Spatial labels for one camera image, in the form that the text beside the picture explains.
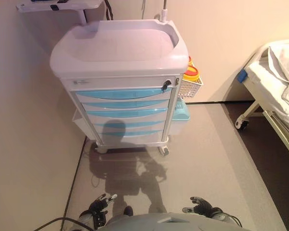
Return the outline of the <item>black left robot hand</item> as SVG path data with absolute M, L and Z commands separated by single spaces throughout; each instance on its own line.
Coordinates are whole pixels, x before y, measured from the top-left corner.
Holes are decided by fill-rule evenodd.
M 114 202 L 117 196 L 117 194 L 107 196 L 105 193 L 103 193 L 90 204 L 88 211 L 91 214 L 101 213 L 110 203 Z

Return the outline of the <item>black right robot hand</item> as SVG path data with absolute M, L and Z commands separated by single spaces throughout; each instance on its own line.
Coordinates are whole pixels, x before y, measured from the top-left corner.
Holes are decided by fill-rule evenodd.
M 205 216 L 207 218 L 212 218 L 213 213 L 213 207 L 212 205 L 206 201 L 205 199 L 201 197 L 191 197 L 190 200 L 193 204 L 195 204 L 194 207 L 184 207 L 182 208 L 183 213 L 195 213 L 198 215 Z

